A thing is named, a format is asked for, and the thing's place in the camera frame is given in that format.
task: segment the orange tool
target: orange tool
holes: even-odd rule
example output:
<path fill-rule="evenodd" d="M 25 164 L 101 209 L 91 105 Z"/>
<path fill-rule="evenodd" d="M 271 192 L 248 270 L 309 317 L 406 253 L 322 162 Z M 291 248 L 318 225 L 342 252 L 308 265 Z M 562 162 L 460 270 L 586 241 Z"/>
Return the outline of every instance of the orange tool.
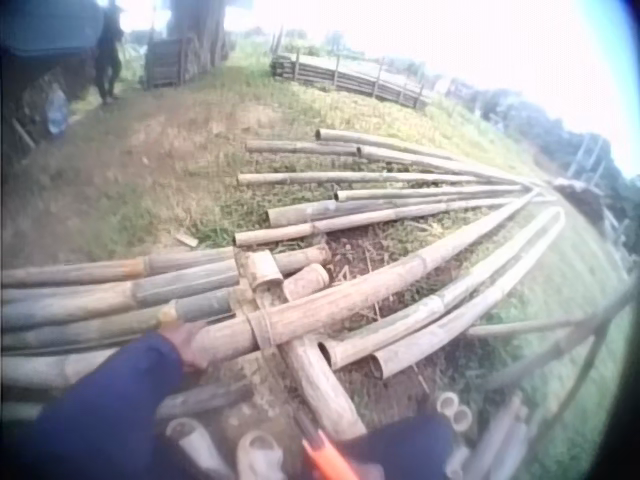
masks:
<path fill-rule="evenodd" d="M 358 480 L 349 462 L 304 413 L 294 411 L 294 417 L 304 437 L 302 446 L 324 480 Z"/>

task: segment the field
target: field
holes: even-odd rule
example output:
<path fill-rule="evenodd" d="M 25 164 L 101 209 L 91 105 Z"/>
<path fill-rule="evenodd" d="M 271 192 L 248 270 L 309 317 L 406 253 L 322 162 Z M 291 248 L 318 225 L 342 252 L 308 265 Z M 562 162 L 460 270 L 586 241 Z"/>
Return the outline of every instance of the field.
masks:
<path fill-rule="evenodd" d="M 311 140 L 315 128 L 375 133 L 460 153 L 505 171 L 544 177 L 527 149 L 460 106 L 444 100 L 417 112 L 340 92 L 323 92 L 270 78 L 268 57 L 240 45 L 227 65 L 181 89 L 128 90 L 108 108 L 74 123 L 3 173 L 3 268 L 122 258 L 177 246 L 184 230 L 205 246 L 230 245 L 235 231 L 267 226 L 266 208 L 330 198 L 332 186 L 244 188 L 238 172 L 349 170 L 339 158 L 250 156 L 247 139 Z M 482 321 L 561 318 L 588 313 L 616 290 L 623 274 L 597 232 L 562 202 L 567 227 L 534 268 Z M 436 291 L 494 250 L 529 220 L 532 206 L 412 289 L 379 305 L 382 316 Z M 465 225 L 485 211 L 442 214 L 328 236 L 332 273 L 348 265 L 357 276 L 380 268 Z M 306 245 L 287 242 L 278 248 Z M 372 321 L 374 311 L 345 325 Z M 531 478 L 578 478 L 588 466 L 607 417 L 626 351 L 628 319 L 609 331 L 597 366 L 563 424 L 521 472 Z M 485 394 L 480 380 L 553 338 L 459 339 L 423 360 L 419 371 L 433 393 L 453 389 L 478 412 L 482 430 L 505 392 Z M 528 402 L 557 405 L 586 346 L 528 378 Z M 387 382 L 363 365 L 339 373 L 365 424 L 373 427 L 418 408 L 422 387 L 413 371 Z"/>

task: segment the grass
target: grass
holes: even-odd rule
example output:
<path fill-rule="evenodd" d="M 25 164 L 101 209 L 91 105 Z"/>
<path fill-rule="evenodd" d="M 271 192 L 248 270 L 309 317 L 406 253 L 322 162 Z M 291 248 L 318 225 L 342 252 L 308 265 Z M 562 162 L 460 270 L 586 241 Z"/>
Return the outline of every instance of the grass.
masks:
<path fill-rule="evenodd" d="M 85 125 L 78 125 L 79 130 L 84 129 L 78 133 L 82 148 L 104 152 L 103 163 L 109 165 L 121 159 L 115 165 L 125 172 L 120 181 L 95 187 L 100 192 L 97 208 L 79 236 L 90 259 L 133 255 L 152 245 L 169 246 L 172 233 L 178 230 L 188 231 L 203 246 L 230 245 L 236 231 L 267 227 L 267 208 L 327 199 L 334 190 L 332 185 L 238 187 L 234 180 L 238 172 L 362 168 L 333 157 L 252 157 L 243 149 L 249 138 L 311 140 L 317 127 L 356 130 L 446 149 L 516 174 L 544 176 L 535 167 L 530 149 L 521 148 L 460 106 L 440 100 L 418 112 L 343 92 L 322 92 L 272 79 L 268 61 L 264 52 L 240 43 L 227 65 L 211 75 L 181 89 L 128 98 L 114 110 L 95 115 L 97 120 L 91 117 L 81 122 Z M 98 127 L 92 123 L 97 121 L 101 122 Z M 96 128 L 100 135 L 92 133 Z M 67 150 L 57 154 L 58 163 L 84 168 L 89 155 L 72 150 L 76 147 L 69 143 Z M 101 163 L 95 168 L 107 166 Z M 408 171 L 402 166 L 389 168 Z M 385 166 L 367 169 L 383 170 Z M 619 267 L 601 238 L 575 210 L 561 203 L 567 211 L 567 227 L 527 278 L 482 322 L 584 314 L 621 283 Z M 541 208 L 530 207 L 427 279 L 396 295 L 394 308 L 444 286 L 513 235 Z M 486 213 L 488 210 L 463 211 L 416 220 L 427 227 L 425 231 L 405 221 L 371 227 L 369 234 L 383 247 L 373 253 L 372 262 L 380 266 L 397 260 Z M 304 242 L 288 242 L 280 248 L 299 247 Z M 628 321 L 620 321 L 610 330 L 583 392 L 536 460 L 523 470 L 523 477 L 577 478 L 587 468 L 615 392 L 627 332 Z M 460 392 L 478 412 L 482 428 L 505 394 L 485 394 L 478 382 L 536 351 L 549 338 L 536 334 L 512 341 L 459 339 L 421 362 L 421 368 L 436 372 L 438 389 Z M 523 390 L 529 404 L 549 409 L 556 406 L 584 350 L 582 347 L 526 379 Z"/>

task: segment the blue sleeve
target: blue sleeve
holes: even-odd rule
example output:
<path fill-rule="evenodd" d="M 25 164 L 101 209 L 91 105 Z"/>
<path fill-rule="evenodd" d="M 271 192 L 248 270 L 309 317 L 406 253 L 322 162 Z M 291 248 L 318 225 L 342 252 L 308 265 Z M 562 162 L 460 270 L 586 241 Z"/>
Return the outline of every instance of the blue sleeve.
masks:
<path fill-rule="evenodd" d="M 19 446 L 19 463 L 38 478 L 146 478 L 156 409 L 183 375 L 175 347 L 145 335 L 42 412 Z"/>

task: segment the person's left hand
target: person's left hand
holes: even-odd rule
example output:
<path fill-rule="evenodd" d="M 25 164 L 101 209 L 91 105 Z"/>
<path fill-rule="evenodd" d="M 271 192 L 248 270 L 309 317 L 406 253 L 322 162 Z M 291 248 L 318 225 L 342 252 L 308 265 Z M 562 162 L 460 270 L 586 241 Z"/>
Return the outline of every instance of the person's left hand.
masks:
<path fill-rule="evenodd" d="M 180 354 L 186 371 L 204 370 L 207 368 L 193 350 L 193 339 L 202 330 L 206 322 L 172 323 L 160 327 L 158 333 L 169 340 Z"/>

